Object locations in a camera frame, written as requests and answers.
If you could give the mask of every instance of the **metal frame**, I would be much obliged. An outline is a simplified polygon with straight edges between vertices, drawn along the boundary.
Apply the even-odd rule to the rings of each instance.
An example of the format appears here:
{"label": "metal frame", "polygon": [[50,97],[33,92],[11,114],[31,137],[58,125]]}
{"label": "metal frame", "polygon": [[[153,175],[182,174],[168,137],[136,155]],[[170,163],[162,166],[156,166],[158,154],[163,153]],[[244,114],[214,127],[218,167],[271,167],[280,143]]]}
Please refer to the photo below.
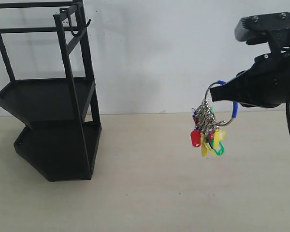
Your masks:
{"label": "metal frame", "polygon": [[[78,100],[77,100],[77,94],[75,91],[75,85],[74,85],[74,78],[71,68],[71,62],[69,54],[73,51],[73,49],[76,47],[78,43],[81,45],[81,52],[82,52],[82,58],[83,58],[83,64],[86,74],[86,79],[88,81],[91,81],[92,84],[95,86],[95,79],[94,79],[94,73],[92,68],[92,60],[91,60],[91,54],[90,54],[90,47],[89,47],[89,39],[88,39],[88,32],[87,28],[84,27],[83,23],[85,23],[85,10],[83,6],[83,0],[72,0],[72,1],[58,1],[58,2],[26,2],[26,3],[0,3],[0,9],[6,9],[6,8],[36,8],[36,7],[68,7],[68,8],[61,8],[60,13],[54,14],[54,21],[55,21],[55,27],[37,27],[37,28],[4,28],[0,29],[0,52],[4,61],[4,64],[6,66],[7,73],[9,75],[10,81],[13,83],[15,82],[15,75],[13,72],[13,69],[11,67],[11,63],[3,42],[3,38],[1,34],[6,33],[32,33],[32,32],[57,32],[58,35],[58,41],[60,45],[61,55],[62,55],[62,61],[64,64],[64,70],[68,82],[69,92],[71,96],[71,102],[72,102],[72,108],[73,108],[73,114],[76,125],[80,128],[80,134],[82,135],[82,143],[84,144],[84,151],[80,152],[84,156],[84,166],[86,170],[86,175],[91,175],[90,170],[92,171],[92,168],[89,166],[88,162],[88,154],[86,149],[86,142],[85,142],[85,136],[83,131],[83,120],[82,120],[82,114],[79,110],[78,106]],[[64,27],[63,21],[67,19],[71,14],[76,14],[76,27]],[[79,31],[82,30],[80,35],[77,37],[73,37],[73,39],[67,43],[66,37],[65,37],[65,31]],[[96,89],[94,87],[94,92],[92,94],[92,97],[90,99],[90,107],[92,112],[92,120],[93,124],[96,126],[101,125],[100,121],[100,113],[99,113],[99,107],[98,107],[98,100],[97,100],[97,94]]]}

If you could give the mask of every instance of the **key ring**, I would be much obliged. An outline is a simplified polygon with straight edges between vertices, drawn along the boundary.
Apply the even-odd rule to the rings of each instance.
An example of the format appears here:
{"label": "key ring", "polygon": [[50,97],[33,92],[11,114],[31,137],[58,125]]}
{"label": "key ring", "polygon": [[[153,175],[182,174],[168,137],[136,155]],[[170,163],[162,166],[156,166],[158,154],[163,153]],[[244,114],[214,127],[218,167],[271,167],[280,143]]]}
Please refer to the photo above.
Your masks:
{"label": "key ring", "polygon": [[[224,82],[224,81],[220,81],[220,80],[219,80],[219,81],[216,81],[216,82],[214,82],[214,83],[212,83],[212,84],[207,88],[207,90],[206,90],[205,97],[204,97],[204,101],[207,101],[207,95],[208,95],[209,89],[210,89],[211,87],[213,87],[214,85],[224,85],[225,83],[226,83],[226,82]],[[236,118],[236,116],[237,116],[237,110],[238,110],[238,103],[234,101],[234,102],[233,102],[233,111],[232,111],[231,119],[230,119],[228,122],[218,124],[217,126],[219,126],[219,127],[225,127],[225,126],[231,124],[231,123],[233,122],[233,120],[234,120],[234,119]]]}

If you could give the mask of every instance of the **light wood surface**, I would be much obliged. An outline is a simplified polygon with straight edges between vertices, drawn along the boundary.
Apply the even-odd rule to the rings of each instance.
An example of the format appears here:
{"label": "light wood surface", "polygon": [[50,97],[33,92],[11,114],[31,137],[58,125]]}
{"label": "light wood surface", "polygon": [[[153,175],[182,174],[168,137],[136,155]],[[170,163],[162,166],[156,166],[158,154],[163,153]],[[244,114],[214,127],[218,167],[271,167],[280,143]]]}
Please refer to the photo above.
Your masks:
{"label": "light wood surface", "polygon": [[190,114],[101,119],[93,179],[50,183],[14,151],[23,124],[0,117],[0,232],[290,231],[284,112],[239,113],[215,159],[191,146]]}

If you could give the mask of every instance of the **shelf tray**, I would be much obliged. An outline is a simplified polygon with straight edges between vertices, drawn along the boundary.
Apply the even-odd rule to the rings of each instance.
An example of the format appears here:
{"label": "shelf tray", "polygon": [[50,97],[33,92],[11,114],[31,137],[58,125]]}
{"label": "shelf tray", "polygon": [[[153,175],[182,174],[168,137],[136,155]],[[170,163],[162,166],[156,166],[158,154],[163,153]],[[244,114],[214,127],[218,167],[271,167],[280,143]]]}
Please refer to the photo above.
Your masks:
{"label": "shelf tray", "polygon": [[101,125],[83,125],[90,175],[84,167],[83,139],[78,126],[31,130],[25,127],[14,143],[16,152],[49,181],[89,180],[93,174]]}
{"label": "shelf tray", "polygon": [[[74,78],[83,122],[95,85],[85,77]],[[0,107],[31,129],[66,125],[74,120],[66,78],[17,80],[0,92]]]}

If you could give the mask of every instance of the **blue loop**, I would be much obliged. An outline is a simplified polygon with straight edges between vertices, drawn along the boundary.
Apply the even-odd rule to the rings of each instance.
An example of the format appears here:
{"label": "blue loop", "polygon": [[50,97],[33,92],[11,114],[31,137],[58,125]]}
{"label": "blue loop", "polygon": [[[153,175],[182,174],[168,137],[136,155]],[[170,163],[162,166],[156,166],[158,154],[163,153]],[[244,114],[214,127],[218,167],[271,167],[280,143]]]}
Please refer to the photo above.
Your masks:
{"label": "blue loop", "polygon": [[[226,82],[224,81],[217,81],[217,84],[224,85]],[[233,102],[233,111],[232,111],[232,118],[236,118],[238,111],[238,103],[236,101]]]}

